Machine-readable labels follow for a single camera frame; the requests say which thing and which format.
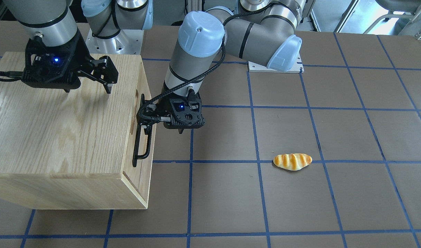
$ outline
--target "wooden box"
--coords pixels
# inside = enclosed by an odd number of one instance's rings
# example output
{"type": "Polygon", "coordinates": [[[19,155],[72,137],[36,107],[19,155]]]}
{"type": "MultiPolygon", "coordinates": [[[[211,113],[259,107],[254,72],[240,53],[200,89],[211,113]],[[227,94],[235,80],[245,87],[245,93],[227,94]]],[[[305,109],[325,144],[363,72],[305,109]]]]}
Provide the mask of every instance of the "wooden box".
{"type": "MultiPolygon", "coordinates": [[[[33,209],[148,207],[153,142],[132,166],[139,98],[150,98],[146,74],[139,55],[109,56],[119,71],[110,95],[85,78],[70,93],[0,82],[0,198],[33,209]]],[[[0,71],[23,68],[22,52],[0,62],[0,71]]]]}

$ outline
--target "metal mounting plate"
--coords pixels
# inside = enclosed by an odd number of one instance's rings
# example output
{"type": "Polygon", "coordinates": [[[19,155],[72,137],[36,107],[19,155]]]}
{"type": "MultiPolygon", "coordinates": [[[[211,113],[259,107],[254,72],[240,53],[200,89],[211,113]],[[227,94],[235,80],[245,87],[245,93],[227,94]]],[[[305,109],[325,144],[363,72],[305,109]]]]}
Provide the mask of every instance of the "metal mounting plate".
{"type": "MultiPolygon", "coordinates": [[[[144,30],[122,30],[132,41],[132,44],[127,46],[125,49],[121,49],[114,54],[130,54],[130,55],[140,55],[141,46],[143,45],[143,36],[144,30]]],[[[86,38],[86,46],[89,49],[90,53],[103,53],[97,50],[97,45],[95,38],[92,37],[92,30],[89,30],[88,38],[86,38]]]]}
{"type": "Polygon", "coordinates": [[[298,54],[298,57],[296,61],[294,62],[294,65],[288,72],[280,72],[274,69],[268,69],[265,66],[262,66],[257,63],[253,63],[249,61],[249,72],[272,72],[272,73],[300,73],[302,70],[302,73],[304,73],[304,66],[302,64],[301,55],[298,54]]]}

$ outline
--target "light blue joint cap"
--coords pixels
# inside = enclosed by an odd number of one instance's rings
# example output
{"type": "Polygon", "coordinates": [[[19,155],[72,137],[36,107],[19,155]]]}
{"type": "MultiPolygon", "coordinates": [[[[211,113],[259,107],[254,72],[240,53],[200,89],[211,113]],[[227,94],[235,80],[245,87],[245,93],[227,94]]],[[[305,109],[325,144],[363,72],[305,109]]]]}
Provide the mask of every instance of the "light blue joint cap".
{"type": "Polygon", "coordinates": [[[224,11],[226,11],[227,13],[229,13],[231,16],[233,16],[233,12],[232,12],[229,8],[224,7],[224,6],[215,6],[215,7],[213,7],[213,8],[209,8],[208,10],[206,10],[206,12],[209,12],[209,11],[210,11],[210,10],[212,10],[212,9],[224,10],[224,11]]]}
{"type": "Polygon", "coordinates": [[[276,50],[275,54],[267,63],[267,68],[280,72],[286,72],[291,69],[296,61],[301,45],[302,39],[294,34],[291,35],[284,41],[278,50],[276,50]]]}
{"type": "Polygon", "coordinates": [[[92,17],[100,14],[110,3],[111,0],[81,0],[81,9],[85,17],[92,17]]]}
{"type": "Polygon", "coordinates": [[[152,28],[153,17],[154,17],[154,3],[153,3],[153,0],[149,0],[148,9],[146,11],[146,19],[144,19],[142,30],[148,30],[152,28]]]}
{"type": "Polygon", "coordinates": [[[221,47],[224,26],[213,15],[193,11],[187,14],[178,31],[178,43],[188,54],[205,58],[215,54],[221,47]]]}

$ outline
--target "toy bread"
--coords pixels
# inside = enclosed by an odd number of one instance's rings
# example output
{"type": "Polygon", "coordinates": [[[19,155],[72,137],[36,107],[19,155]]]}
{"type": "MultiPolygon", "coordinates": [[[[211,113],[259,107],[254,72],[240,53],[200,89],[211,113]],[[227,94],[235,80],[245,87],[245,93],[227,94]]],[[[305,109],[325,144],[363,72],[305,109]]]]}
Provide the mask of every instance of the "toy bread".
{"type": "Polygon", "coordinates": [[[289,171],[298,171],[310,165],[312,161],[309,155],[303,153],[282,154],[273,159],[273,163],[276,166],[289,171]]]}

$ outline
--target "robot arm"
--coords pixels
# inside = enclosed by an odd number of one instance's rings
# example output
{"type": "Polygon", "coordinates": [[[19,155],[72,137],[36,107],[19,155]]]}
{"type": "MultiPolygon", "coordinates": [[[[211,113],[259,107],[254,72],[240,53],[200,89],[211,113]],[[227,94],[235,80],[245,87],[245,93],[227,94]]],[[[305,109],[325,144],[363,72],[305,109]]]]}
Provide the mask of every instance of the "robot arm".
{"type": "Polygon", "coordinates": [[[139,127],[146,135],[158,122],[180,133],[202,127],[205,121],[198,91],[204,77],[222,63],[226,51],[270,69],[288,71],[302,45],[294,31],[304,5],[305,0],[240,0],[237,15],[221,6],[190,12],[179,29],[162,94],[142,101],[139,127]],[[208,69],[218,52],[221,60],[208,69]]]}
{"type": "Polygon", "coordinates": [[[153,0],[82,0],[97,52],[132,54],[135,41],[122,30],[152,28],[153,0]]]}
{"type": "Polygon", "coordinates": [[[30,39],[25,49],[23,72],[0,72],[0,76],[21,80],[33,88],[63,89],[80,87],[78,77],[88,77],[111,92],[118,72],[108,56],[94,60],[77,28],[65,0],[4,0],[30,39]]]}

